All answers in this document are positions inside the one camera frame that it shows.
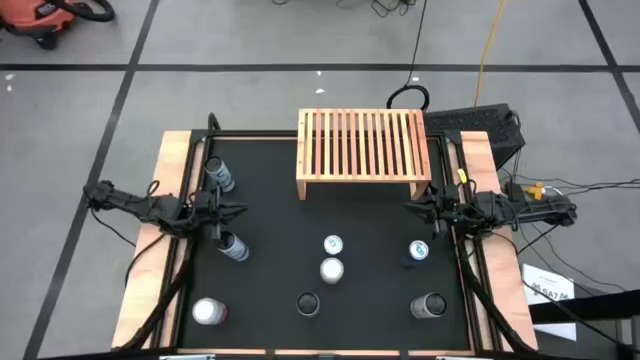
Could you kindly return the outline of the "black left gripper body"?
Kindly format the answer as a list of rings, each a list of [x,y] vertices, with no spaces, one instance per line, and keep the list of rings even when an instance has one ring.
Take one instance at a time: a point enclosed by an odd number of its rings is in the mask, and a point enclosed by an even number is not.
[[[192,196],[193,220],[197,225],[221,224],[223,214],[219,208],[218,191],[199,191]]]

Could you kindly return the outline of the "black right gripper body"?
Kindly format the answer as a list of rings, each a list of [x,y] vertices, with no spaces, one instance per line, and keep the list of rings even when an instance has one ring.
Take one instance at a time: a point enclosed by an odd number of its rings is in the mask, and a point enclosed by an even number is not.
[[[441,188],[432,188],[435,198],[436,220],[435,232],[448,231],[458,222],[458,210],[460,204],[460,192],[457,185],[444,185]]]

